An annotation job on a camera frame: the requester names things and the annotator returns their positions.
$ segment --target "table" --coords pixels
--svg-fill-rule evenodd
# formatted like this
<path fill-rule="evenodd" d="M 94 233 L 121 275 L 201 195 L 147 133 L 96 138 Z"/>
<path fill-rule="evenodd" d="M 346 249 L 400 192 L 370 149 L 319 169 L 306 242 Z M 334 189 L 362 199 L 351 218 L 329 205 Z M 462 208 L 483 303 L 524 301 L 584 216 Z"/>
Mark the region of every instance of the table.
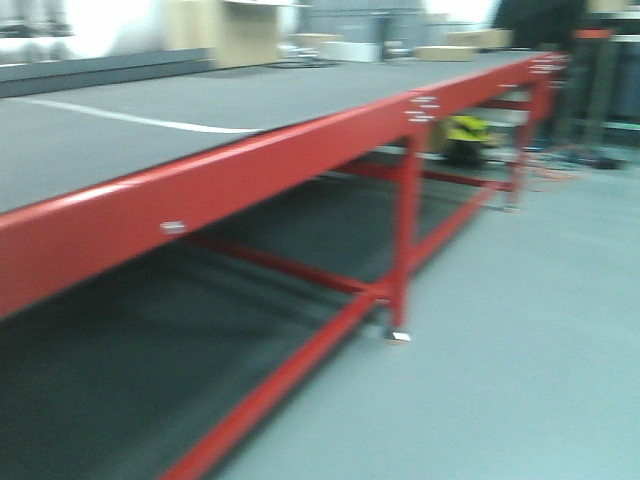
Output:
<path fill-rule="evenodd" d="M 391 310 L 387 339 L 405 330 L 409 277 L 494 192 L 518 204 L 522 159 L 508 181 L 436 173 L 419 152 L 435 120 L 466 107 L 523 109 L 519 145 L 549 112 L 562 57 L 498 52 L 470 63 L 253 68 L 0 101 L 0 313 L 31 305 L 161 245 L 184 239 L 351 296 L 351 300 L 164 474 L 198 478 L 352 331 L 376 305 Z M 520 87 L 531 100 L 492 100 Z M 400 140 L 397 166 L 352 160 Z M 365 282 L 200 229 L 327 171 L 397 184 L 393 265 Z M 478 192 L 417 240 L 421 178 Z"/>

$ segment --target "red metal table frame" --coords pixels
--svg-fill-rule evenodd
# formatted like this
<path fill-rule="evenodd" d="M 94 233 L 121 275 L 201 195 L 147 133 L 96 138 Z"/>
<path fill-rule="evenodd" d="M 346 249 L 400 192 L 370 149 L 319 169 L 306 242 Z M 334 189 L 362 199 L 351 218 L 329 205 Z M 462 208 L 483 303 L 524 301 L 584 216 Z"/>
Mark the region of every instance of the red metal table frame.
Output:
<path fill-rule="evenodd" d="M 343 113 L 245 139 L 83 191 L 0 216 L 0 315 L 8 315 L 136 255 L 187 237 L 205 248 L 277 269 L 353 299 L 218 425 L 187 452 L 165 480 L 199 478 L 376 304 L 391 309 L 390 340 L 403 341 L 406 292 L 413 270 L 428 259 L 494 192 L 518 203 L 523 162 L 509 181 L 488 181 L 423 170 L 418 154 L 431 125 L 464 108 L 488 105 L 529 112 L 520 128 L 526 145 L 535 124 L 549 112 L 555 54 L 533 55 L 488 71 L 428 85 Z M 517 87 L 527 102 L 492 101 Z M 352 132 L 348 139 L 343 132 Z M 349 163 L 373 148 L 404 139 L 407 149 L 395 167 Z M 255 168 L 265 165 L 269 171 Z M 369 284 L 194 233 L 318 174 L 339 169 L 397 183 L 395 258 L 389 272 Z M 465 183 L 479 191 L 435 231 L 417 241 L 421 178 Z"/>

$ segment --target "concrete floor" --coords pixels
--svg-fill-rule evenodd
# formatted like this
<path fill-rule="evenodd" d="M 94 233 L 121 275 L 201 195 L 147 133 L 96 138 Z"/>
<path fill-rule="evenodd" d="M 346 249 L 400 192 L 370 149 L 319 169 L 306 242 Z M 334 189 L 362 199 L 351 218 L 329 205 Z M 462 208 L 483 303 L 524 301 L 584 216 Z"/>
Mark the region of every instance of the concrete floor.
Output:
<path fill-rule="evenodd" d="M 215 478 L 638 480 L 639 282 L 637 164 L 486 209 Z"/>

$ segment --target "adjustable foot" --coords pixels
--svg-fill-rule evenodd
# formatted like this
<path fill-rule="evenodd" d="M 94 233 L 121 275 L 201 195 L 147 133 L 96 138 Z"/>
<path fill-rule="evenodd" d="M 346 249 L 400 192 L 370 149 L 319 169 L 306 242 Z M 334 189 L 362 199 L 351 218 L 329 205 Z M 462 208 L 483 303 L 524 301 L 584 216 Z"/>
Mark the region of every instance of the adjustable foot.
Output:
<path fill-rule="evenodd" d="M 405 345 L 411 341 L 411 335 L 396 327 L 388 327 L 384 339 L 392 345 Z"/>

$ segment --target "white line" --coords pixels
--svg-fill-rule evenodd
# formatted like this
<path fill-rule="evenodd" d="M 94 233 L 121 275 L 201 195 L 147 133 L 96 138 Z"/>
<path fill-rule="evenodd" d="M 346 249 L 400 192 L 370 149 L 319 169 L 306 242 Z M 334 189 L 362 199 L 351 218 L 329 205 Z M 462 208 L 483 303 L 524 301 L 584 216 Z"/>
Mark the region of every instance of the white line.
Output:
<path fill-rule="evenodd" d="M 59 108 L 61 110 L 69 110 L 71 112 L 84 113 L 95 117 L 109 118 L 111 120 L 122 120 L 125 122 L 140 123 L 142 125 L 152 125 L 154 127 L 173 128 L 176 130 L 187 130 L 189 132 L 201 133 L 254 133 L 259 132 L 256 128 L 222 128 L 209 127 L 207 125 L 197 125 L 194 123 L 182 122 L 165 122 L 163 120 L 155 120 L 153 118 L 138 117 L 136 115 L 128 115 L 126 113 L 110 112 L 100 108 L 84 107 L 73 103 L 53 102 L 51 100 L 36 100 L 33 98 L 12 98 L 10 100 L 17 102 L 30 103 L 34 105 L 43 105 L 45 107 Z"/>

